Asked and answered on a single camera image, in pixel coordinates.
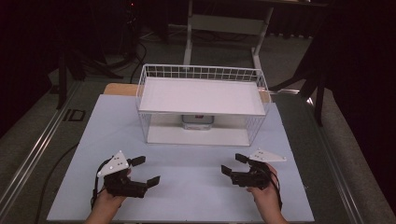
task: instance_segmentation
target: hand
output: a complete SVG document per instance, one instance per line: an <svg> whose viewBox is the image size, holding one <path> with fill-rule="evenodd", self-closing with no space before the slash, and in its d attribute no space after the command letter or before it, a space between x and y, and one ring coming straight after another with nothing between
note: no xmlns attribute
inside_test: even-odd
<svg viewBox="0 0 396 224"><path fill-rule="evenodd" d="M93 209L90 215L87 217L85 224L108 224L111 222L113 217L117 214L117 211L122 205L122 202L126 199L123 196L113 196L108 193L105 188L98 194L96 202L93 205Z"/></svg>
<svg viewBox="0 0 396 224"><path fill-rule="evenodd" d="M270 164L267 164L270 170L276 175L276 170ZM271 175L274 183L277 184L277 180L274 175ZM285 218L283 218L280 208L279 201L276 194L275 186L270 183L266 189L258 188L247 188L248 192L251 192L254 197L254 202L259 209L260 215L265 223L268 224L278 224L278 223L288 223Z"/></svg>

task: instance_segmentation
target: table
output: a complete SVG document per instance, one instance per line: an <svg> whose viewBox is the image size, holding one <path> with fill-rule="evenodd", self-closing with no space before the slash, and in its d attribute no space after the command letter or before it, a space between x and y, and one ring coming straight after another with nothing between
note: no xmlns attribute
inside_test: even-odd
<svg viewBox="0 0 396 224"><path fill-rule="evenodd" d="M220 172L222 164L246 171L248 167L235 161L234 154L249 155L261 147L288 159L273 163L282 186L282 212L285 218L290 221L313 221L275 105L272 105L251 147L148 145L144 142L134 112L134 97L123 95L133 92L134 86L110 84L105 94L99 97L48 220L83 220L90 212L97 167L122 150L127 158L147 157L144 164L134 167L133 180L144 182L160 175L161 181L148 190L144 199L126 200L114 220L151 223L261 222L251 195L233 186L231 179Z"/></svg>

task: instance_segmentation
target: shelf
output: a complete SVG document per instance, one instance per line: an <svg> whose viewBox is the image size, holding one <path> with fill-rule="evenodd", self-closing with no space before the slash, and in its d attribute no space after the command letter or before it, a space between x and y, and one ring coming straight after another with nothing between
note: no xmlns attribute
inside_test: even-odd
<svg viewBox="0 0 396 224"><path fill-rule="evenodd" d="M147 77L140 113L265 116L255 82Z"/></svg>
<svg viewBox="0 0 396 224"><path fill-rule="evenodd" d="M182 128L181 116L159 114L151 116L148 142L204 146L249 146L245 119L241 116L216 116L210 130Z"/></svg>

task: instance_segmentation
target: basket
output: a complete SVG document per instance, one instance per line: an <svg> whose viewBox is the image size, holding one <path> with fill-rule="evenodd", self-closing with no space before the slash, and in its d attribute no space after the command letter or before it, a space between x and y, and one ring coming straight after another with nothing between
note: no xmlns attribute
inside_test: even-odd
<svg viewBox="0 0 396 224"><path fill-rule="evenodd" d="M250 146L272 103L262 70L145 64L136 107L147 143ZM188 130L183 116L213 117Z"/></svg>

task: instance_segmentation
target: wire mesh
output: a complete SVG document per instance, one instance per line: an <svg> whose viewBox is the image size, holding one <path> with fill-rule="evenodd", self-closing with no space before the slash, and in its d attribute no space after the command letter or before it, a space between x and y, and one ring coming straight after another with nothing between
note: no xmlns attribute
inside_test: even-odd
<svg viewBox="0 0 396 224"><path fill-rule="evenodd" d="M218 66L195 66L195 65L172 65L172 64L145 64L139 80L136 92L136 107L139 111L141 99L144 93L144 86L148 77L168 77L168 78L196 78L233 82L254 82L261 92L268 94L268 102L262 102L265 114L268 113L271 97L262 70L237 67ZM139 112L142 130L147 140L151 115ZM245 126L247 129L248 141L251 144L259 131L265 116L246 116Z"/></svg>

